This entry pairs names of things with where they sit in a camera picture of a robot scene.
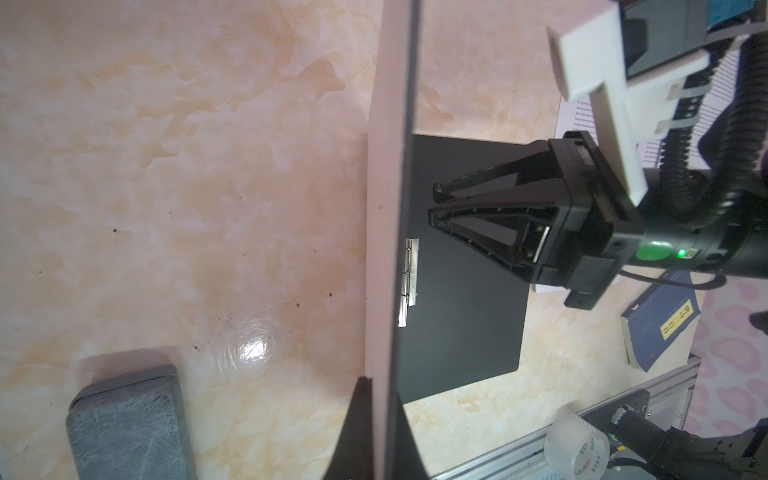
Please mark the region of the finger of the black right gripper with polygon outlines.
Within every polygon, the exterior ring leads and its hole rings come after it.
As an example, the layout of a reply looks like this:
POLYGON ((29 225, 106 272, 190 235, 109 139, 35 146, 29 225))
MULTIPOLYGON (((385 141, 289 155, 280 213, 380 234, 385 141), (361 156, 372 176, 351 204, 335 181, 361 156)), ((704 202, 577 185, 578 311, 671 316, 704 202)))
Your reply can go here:
POLYGON ((554 168, 553 153, 538 152, 527 156, 517 156, 510 161, 477 170, 452 180, 438 182, 433 185, 432 199, 436 203, 446 203, 457 199, 456 192, 469 190, 481 185, 487 185, 498 180, 513 177, 513 186, 548 179, 554 168))
POLYGON ((435 206, 429 225, 524 282, 559 282, 552 254, 561 210, 552 206, 435 206))

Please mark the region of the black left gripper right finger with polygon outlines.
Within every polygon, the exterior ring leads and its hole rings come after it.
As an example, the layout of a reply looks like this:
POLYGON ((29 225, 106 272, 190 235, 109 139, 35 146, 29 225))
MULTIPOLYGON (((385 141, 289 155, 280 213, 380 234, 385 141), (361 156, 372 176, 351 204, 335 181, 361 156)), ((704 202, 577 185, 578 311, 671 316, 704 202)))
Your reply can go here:
POLYGON ((399 395, 396 406, 395 479, 429 480, 399 395))

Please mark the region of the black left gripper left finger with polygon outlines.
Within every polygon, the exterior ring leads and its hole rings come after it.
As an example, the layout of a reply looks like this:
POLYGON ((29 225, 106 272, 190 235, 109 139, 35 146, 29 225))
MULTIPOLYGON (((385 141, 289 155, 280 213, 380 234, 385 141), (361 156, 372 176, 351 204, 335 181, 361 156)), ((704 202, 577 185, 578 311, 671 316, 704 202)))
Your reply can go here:
POLYGON ((323 479, 373 479, 373 457, 372 380, 359 377, 323 479))

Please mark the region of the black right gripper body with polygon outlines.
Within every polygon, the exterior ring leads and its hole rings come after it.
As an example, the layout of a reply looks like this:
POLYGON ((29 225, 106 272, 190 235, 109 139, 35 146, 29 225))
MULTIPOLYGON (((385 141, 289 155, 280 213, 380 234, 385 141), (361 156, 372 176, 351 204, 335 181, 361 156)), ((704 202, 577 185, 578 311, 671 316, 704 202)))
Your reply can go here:
POLYGON ((591 310, 639 249, 645 221, 588 132, 569 131, 549 146, 568 201, 548 231, 534 282, 566 289, 568 308, 591 310))

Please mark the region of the printed paper sheet green highlight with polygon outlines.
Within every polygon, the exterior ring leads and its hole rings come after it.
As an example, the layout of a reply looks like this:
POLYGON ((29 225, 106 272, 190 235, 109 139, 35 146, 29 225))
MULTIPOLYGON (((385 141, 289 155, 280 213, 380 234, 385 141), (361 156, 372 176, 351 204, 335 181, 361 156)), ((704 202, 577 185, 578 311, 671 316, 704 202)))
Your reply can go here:
MULTIPOLYGON (((562 137, 567 131, 588 131, 597 139, 591 104, 588 98, 574 101, 560 100, 555 136, 562 137)), ((657 168, 660 157, 660 140, 641 141, 637 154, 644 168, 657 168)))

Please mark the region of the white folder with black inside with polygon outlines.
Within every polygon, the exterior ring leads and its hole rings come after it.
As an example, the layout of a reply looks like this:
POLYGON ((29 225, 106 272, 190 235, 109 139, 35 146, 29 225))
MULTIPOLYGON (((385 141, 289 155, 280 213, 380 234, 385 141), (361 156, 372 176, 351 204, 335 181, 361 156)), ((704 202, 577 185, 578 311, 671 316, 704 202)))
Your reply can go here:
POLYGON ((365 375, 374 477, 395 479, 396 395, 406 403, 514 370, 528 287, 433 229, 434 183, 510 156, 498 142, 414 131, 421 5, 383 7, 366 165, 365 375), (405 242, 419 239, 417 301, 397 326, 405 242))

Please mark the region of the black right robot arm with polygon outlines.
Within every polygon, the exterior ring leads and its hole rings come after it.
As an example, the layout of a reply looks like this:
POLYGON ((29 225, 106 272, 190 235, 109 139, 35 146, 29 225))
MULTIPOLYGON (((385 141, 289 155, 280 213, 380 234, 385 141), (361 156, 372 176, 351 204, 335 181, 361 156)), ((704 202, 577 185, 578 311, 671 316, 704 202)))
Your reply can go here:
POLYGON ((433 187, 430 225, 518 279, 562 287, 569 308, 592 309, 626 266, 763 278, 767 191, 754 183, 712 224, 671 216, 659 175, 634 205, 585 131, 511 145, 500 164, 433 187))

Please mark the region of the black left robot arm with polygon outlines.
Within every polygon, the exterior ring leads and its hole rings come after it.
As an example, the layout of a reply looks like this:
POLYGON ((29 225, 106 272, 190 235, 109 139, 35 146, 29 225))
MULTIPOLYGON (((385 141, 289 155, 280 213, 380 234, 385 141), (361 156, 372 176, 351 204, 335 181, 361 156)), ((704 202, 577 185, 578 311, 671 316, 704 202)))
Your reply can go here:
MULTIPOLYGON (((741 434, 701 438, 673 427, 664 431, 627 404, 613 402, 581 417, 586 425, 637 454, 607 460, 608 468, 634 465, 657 479, 765 479, 767 420, 741 434)), ((372 381, 360 377, 326 479, 372 479, 372 381)))

